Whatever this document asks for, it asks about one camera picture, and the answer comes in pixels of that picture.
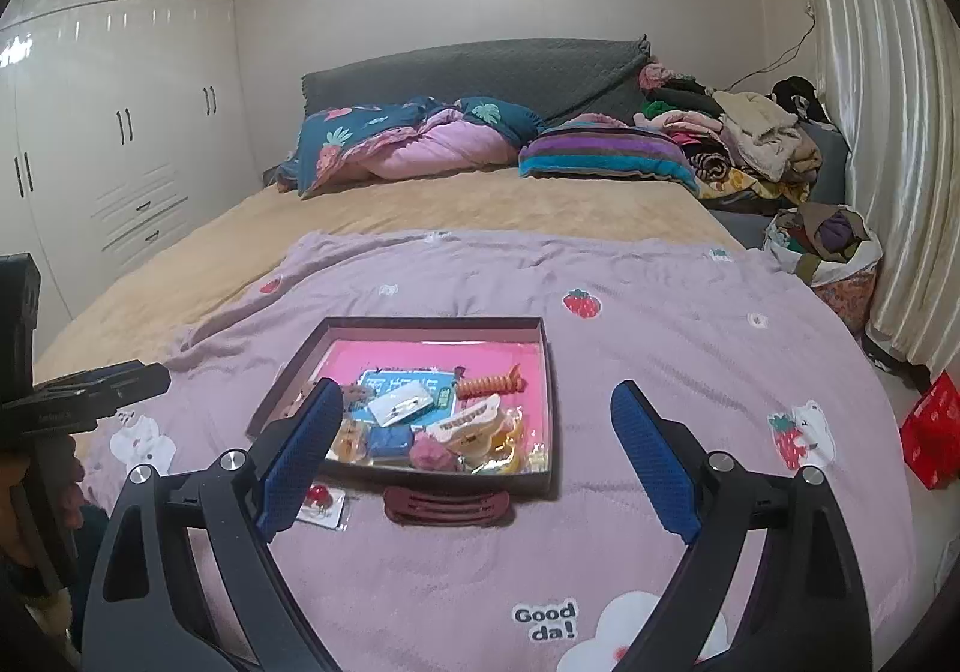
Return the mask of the red strawberry earrings card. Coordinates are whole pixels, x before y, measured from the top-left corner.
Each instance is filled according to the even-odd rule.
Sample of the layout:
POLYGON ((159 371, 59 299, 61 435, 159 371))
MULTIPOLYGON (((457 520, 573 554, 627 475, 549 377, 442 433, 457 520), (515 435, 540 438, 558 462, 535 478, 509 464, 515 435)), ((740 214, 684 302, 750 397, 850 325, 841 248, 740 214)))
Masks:
POLYGON ((313 482, 298 509, 296 519, 325 530, 342 530, 347 525, 348 493, 342 488, 313 482))

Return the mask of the white stud earring card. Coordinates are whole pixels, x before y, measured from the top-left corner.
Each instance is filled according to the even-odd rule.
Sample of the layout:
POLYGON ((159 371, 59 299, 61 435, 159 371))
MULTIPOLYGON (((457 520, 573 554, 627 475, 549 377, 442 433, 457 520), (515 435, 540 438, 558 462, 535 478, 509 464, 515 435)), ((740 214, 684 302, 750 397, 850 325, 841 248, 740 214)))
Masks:
POLYGON ((413 381, 371 399, 368 410, 380 427, 392 427, 429 409, 433 404, 433 393, 421 383, 413 381))

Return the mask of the tan bed sheet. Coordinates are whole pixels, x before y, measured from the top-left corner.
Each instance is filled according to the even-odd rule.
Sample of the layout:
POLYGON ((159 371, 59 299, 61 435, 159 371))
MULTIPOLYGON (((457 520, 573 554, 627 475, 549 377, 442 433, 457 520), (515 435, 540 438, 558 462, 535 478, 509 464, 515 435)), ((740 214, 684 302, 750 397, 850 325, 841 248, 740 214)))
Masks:
POLYGON ((53 339, 39 381, 130 358, 155 360, 176 334, 235 300, 293 243, 400 230, 519 230, 681 245, 737 240, 683 186, 631 179, 524 178, 512 168, 361 183, 301 199, 263 190, 110 285, 53 339))

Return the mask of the red box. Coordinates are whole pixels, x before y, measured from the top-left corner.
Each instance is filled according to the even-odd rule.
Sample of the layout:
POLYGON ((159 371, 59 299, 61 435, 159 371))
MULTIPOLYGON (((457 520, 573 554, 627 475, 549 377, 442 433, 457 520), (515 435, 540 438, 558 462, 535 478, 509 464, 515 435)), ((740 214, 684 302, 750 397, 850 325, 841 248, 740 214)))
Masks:
POLYGON ((958 388, 948 371, 935 378, 900 427, 903 461, 928 490, 958 477, 960 413, 958 388))

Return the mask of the purple cartoon print blanket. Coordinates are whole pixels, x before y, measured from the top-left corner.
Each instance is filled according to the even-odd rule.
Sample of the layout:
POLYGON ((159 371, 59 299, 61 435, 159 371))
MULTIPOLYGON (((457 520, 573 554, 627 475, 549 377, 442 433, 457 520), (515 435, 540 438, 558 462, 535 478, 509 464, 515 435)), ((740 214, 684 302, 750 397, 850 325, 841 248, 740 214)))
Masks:
POLYGON ((171 388, 109 418, 85 490, 114 505, 127 472, 200 469, 244 445, 268 388, 332 316, 532 316, 555 378, 551 502, 496 529, 391 523, 356 495, 347 524, 298 524, 272 550, 348 670, 602 670, 682 555, 610 425, 635 381, 658 412, 749 469, 820 467, 843 509, 874 647, 907 621, 914 542, 889 399, 848 328, 758 251, 527 233, 313 233, 241 300, 178 340, 171 388))

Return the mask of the maroon banana hair clip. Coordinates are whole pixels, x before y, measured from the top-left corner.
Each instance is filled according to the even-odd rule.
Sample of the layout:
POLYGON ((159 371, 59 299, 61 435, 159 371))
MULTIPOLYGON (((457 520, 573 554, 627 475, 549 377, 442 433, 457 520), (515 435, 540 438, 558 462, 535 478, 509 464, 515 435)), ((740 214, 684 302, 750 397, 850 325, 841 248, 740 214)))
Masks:
POLYGON ((487 527, 512 518, 507 491, 487 495, 431 495, 405 487, 382 493, 384 514, 401 526, 487 527))

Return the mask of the white wardrobe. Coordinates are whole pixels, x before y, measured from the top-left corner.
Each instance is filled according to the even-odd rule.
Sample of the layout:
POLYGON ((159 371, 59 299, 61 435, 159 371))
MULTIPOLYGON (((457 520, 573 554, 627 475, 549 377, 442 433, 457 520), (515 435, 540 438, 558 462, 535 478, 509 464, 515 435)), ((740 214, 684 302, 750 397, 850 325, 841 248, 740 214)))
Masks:
POLYGON ((11 0, 2 248, 41 269, 34 348, 260 186, 235 0, 11 0))

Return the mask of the blue fabric hair accessory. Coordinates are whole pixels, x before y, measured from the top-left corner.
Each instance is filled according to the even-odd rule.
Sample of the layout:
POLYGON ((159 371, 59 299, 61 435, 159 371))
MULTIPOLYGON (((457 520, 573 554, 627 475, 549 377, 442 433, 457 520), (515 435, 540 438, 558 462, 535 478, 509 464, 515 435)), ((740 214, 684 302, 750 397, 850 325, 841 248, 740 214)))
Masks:
POLYGON ((415 431, 409 425, 373 427, 366 438, 366 454, 373 463, 406 463, 415 443, 415 431))

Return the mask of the blue printed card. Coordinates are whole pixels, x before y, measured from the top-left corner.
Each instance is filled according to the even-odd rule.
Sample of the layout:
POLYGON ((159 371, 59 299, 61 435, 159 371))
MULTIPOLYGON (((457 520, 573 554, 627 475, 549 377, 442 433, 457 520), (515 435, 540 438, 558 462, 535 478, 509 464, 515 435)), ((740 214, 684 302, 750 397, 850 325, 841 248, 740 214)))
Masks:
POLYGON ((359 385, 366 396, 353 402, 352 417, 378 427, 426 427, 454 412, 454 374, 450 371, 366 370, 359 385))

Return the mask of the bag of clothes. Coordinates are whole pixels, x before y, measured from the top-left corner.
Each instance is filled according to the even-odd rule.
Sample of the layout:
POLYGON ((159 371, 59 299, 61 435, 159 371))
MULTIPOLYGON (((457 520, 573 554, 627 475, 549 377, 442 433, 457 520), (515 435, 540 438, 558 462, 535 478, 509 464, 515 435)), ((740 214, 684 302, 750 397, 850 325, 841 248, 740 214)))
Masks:
POLYGON ((804 202, 766 225, 763 248, 802 280, 854 337, 866 329, 884 248, 846 204, 804 202))

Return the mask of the cream claw hair clip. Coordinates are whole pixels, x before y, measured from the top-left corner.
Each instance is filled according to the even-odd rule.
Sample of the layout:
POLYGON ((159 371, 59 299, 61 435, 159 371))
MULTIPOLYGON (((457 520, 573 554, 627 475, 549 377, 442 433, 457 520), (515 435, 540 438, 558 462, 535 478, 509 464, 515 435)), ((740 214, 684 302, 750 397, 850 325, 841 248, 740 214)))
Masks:
POLYGON ((480 461, 490 452, 491 441, 500 431, 503 418, 501 397, 493 394, 446 420, 428 425, 427 435, 467 461, 480 461))

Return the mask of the pile of folded clothes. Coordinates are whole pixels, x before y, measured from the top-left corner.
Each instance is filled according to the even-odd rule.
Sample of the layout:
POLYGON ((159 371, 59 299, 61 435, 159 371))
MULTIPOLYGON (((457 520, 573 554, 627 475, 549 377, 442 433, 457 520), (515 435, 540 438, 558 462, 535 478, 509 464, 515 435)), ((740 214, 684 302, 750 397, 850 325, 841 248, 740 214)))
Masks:
POLYGON ((804 77, 782 79, 769 94, 731 92, 652 61, 638 85, 644 105, 635 123, 680 147, 709 209, 771 215, 846 199, 850 149, 804 77))

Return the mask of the striped purple teal pillow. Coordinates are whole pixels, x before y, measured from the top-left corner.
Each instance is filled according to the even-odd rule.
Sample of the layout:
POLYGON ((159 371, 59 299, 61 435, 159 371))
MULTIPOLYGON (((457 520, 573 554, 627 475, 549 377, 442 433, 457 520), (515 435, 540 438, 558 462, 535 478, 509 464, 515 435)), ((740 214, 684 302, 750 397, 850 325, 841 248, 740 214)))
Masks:
POLYGON ((517 159, 521 176, 649 179, 698 194, 697 175, 682 149, 659 131, 573 121, 550 128, 517 159))

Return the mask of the grey bed headboard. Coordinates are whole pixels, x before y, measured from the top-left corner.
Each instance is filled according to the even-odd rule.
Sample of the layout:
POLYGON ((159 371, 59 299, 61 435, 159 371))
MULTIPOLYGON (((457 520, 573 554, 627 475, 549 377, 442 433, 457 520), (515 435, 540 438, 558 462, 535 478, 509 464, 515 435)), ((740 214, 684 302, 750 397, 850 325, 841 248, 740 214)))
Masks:
POLYGON ((347 105, 493 97, 523 105, 545 123, 581 113, 628 121, 646 103, 638 74, 651 41, 521 38, 433 46, 304 74, 304 113, 347 105))

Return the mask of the cream satin curtain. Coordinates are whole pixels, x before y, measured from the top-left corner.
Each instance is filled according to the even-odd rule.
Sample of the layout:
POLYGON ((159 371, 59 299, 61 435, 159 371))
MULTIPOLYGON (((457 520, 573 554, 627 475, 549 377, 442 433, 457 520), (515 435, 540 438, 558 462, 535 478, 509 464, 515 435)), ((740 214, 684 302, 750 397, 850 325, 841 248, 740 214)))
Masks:
POLYGON ((884 246, 871 326, 915 365, 958 355, 958 23, 944 0, 814 0, 846 188, 884 246))

